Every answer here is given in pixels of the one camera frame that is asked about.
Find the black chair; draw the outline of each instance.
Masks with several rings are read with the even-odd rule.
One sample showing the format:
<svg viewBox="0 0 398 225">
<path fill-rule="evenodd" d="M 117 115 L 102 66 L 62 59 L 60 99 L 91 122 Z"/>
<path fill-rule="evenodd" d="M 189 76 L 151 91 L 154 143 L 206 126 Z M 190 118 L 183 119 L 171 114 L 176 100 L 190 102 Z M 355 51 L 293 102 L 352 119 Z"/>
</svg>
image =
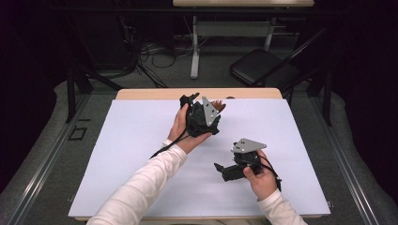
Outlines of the black chair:
<svg viewBox="0 0 398 225">
<path fill-rule="evenodd" d="M 231 76 L 250 87 L 276 87 L 283 94 L 283 98 L 288 98 L 290 104 L 294 87 L 313 75 L 319 74 L 324 68 L 324 64 L 319 63 L 319 65 L 312 65 L 310 70 L 300 71 L 291 64 L 292 60 L 307 51 L 310 45 L 314 45 L 315 41 L 325 33 L 327 29 L 320 30 L 284 59 L 264 49 L 255 49 L 231 65 Z"/>
</svg>

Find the cuff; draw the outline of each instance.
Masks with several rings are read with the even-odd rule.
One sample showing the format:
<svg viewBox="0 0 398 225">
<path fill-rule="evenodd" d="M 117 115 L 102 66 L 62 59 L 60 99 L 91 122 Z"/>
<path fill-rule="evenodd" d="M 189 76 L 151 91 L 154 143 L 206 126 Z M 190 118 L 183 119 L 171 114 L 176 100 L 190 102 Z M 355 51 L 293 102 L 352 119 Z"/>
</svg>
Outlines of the cuff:
<svg viewBox="0 0 398 225">
<path fill-rule="evenodd" d="M 267 207 L 267 206 L 275 203 L 281 196 L 282 196 L 282 193 L 278 189 L 276 189 L 266 199 L 264 199 L 263 201 L 258 202 L 258 204 L 260 205 L 260 207 Z"/>
<path fill-rule="evenodd" d="M 167 139 L 163 142 L 163 147 L 169 145 L 170 143 L 172 143 L 172 141 Z M 184 150 L 182 150 L 177 144 L 173 144 L 172 146 L 170 146 L 169 151 L 177 153 L 180 157 L 184 159 L 188 157 L 188 154 L 184 152 Z"/>
</svg>

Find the white long-sleeve shirt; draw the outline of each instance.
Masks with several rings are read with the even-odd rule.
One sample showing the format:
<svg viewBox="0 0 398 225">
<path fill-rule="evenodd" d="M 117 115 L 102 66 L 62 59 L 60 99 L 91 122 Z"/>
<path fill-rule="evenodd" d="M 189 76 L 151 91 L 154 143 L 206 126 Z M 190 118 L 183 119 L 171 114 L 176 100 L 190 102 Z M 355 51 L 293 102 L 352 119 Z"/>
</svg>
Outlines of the white long-sleeve shirt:
<svg viewBox="0 0 398 225">
<path fill-rule="evenodd" d="M 167 180 L 176 174 L 187 157 L 174 144 L 169 150 L 151 158 L 105 202 L 87 224 L 139 224 Z M 258 204 L 272 224 L 306 224 L 279 190 Z"/>
</svg>

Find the silver metal plate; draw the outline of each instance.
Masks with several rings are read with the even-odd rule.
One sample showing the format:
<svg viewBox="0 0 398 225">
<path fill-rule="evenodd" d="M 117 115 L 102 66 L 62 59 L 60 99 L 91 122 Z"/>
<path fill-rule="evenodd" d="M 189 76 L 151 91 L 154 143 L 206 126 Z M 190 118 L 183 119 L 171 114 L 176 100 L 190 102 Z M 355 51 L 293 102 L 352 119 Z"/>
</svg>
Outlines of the silver metal plate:
<svg viewBox="0 0 398 225">
<path fill-rule="evenodd" d="M 203 108 L 205 110 L 205 118 L 206 118 L 206 125 L 210 127 L 216 117 L 219 115 L 219 111 L 214 108 L 213 104 L 207 100 L 206 97 L 202 97 L 203 100 Z"/>
<path fill-rule="evenodd" d="M 267 145 L 264 143 L 255 142 L 255 141 L 252 141 L 249 139 L 242 138 L 242 139 L 240 139 L 239 142 L 237 142 L 237 144 L 234 145 L 231 152 L 243 154 L 243 153 L 253 152 L 258 149 L 263 149 L 266 147 L 267 147 Z"/>
</svg>

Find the hand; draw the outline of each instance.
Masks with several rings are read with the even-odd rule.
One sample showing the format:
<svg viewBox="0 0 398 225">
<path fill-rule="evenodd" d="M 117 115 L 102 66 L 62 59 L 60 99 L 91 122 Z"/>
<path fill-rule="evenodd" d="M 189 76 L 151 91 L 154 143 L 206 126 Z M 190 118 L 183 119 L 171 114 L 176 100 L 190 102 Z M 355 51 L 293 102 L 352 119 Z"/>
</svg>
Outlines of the hand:
<svg viewBox="0 0 398 225">
<path fill-rule="evenodd" d="M 267 158 L 267 156 L 261 150 L 257 150 L 257 154 L 260 157 Z M 261 163 L 270 167 L 269 163 L 263 158 L 261 158 Z M 254 194 L 258 197 L 258 201 L 263 201 L 264 199 L 266 199 L 277 188 L 275 176 L 271 171 L 267 170 L 266 168 L 263 168 L 261 173 L 255 175 L 250 167 L 246 167 L 243 170 L 243 173 L 250 181 L 252 190 Z"/>
<path fill-rule="evenodd" d="M 185 130 L 186 127 L 186 115 L 187 115 L 187 110 L 188 110 L 188 104 L 185 104 L 181 109 L 178 110 L 178 113 L 176 114 L 175 122 L 170 129 L 170 133 L 168 136 L 168 139 L 170 141 L 174 141 L 175 139 L 178 138 L 178 136 Z M 204 142 L 208 137 L 211 136 L 211 133 L 206 133 L 202 134 L 196 138 L 193 138 L 188 134 L 188 132 L 185 132 L 185 134 L 182 136 L 182 140 L 177 142 L 176 144 L 184 150 L 185 153 L 189 154 L 196 146 Z"/>
</svg>

